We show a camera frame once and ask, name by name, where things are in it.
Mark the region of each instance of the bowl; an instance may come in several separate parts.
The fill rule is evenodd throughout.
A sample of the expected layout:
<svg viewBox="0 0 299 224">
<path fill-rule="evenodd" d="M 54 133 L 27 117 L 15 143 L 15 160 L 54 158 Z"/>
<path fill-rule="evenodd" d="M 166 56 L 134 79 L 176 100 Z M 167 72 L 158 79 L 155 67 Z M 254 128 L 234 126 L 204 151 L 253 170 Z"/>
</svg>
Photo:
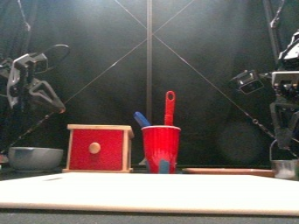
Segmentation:
<svg viewBox="0 0 299 224">
<path fill-rule="evenodd" d="M 8 162 L 19 172 L 48 172 L 62 163 L 63 150 L 35 147 L 11 147 Z"/>
<path fill-rule="evenodd" d="M 298 180 L 299 160 L 271 160 L 277 179 Z"/>
</svg>

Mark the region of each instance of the drawer knob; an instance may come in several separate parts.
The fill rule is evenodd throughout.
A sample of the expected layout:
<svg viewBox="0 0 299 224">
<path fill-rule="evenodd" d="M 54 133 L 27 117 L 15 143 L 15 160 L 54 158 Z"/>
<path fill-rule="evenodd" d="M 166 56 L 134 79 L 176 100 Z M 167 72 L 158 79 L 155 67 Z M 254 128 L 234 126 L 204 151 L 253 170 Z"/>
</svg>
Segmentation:
<svg viewBox="0 0 299 224">
<path fill-rule="evenodd" d="M 100 145 L 99 143 L 92 143 L 90 146 L 88 146 L 88 152 L 91 154 L 98 154 L 100 151 Z"/>
</svg>

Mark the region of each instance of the blue utensil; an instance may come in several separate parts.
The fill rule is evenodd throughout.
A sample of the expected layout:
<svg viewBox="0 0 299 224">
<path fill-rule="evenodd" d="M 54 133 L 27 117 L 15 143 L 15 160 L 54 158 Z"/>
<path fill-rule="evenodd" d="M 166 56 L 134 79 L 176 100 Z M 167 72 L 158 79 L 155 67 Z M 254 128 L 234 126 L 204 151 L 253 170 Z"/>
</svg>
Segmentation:
<svg viewBox="0 0 299 224">
<path fill-rule="evenodd" d="M 135 120 L 138 121 L 142 128 L 151 126 L 151 123 L 147 121 L 146 117 L 143 116 L 140 112 L 135 112 Z"/>
</svg>

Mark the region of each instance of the blue object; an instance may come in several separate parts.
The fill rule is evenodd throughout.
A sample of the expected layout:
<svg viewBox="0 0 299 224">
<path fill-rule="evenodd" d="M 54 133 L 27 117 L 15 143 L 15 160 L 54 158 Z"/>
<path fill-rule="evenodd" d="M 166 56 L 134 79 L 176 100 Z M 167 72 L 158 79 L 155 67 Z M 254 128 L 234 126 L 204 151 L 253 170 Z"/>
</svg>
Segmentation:
<svg viewBox="0 0 299 224">
<path fill-rule="evenodd" d="M 143 116 L 140 112 L 135 112 L 135 120 L 138 121 L 142 128 L 151 126 L 151 123 L 147 121 L 146 117 Z"/>
<path fill-rule="evenodd" d="M 170 162 L 162 159 L 159 164 L 159 173 L 170 173 L 170 166 Z"/>
</svg>

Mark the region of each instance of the gray bowl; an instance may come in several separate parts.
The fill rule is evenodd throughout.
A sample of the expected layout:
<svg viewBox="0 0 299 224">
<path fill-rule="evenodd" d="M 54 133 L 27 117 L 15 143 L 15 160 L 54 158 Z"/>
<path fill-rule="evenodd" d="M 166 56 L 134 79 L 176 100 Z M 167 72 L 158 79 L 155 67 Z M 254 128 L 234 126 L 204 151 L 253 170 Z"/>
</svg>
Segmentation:
<svg viewBox="0 0 299 224">
<path fill-rule="evenodd" d="M 62 163 L 63 150 L 34 147 L 12 147 L 8 162 L 19 172 L 48 172 Z"/>
</svg>

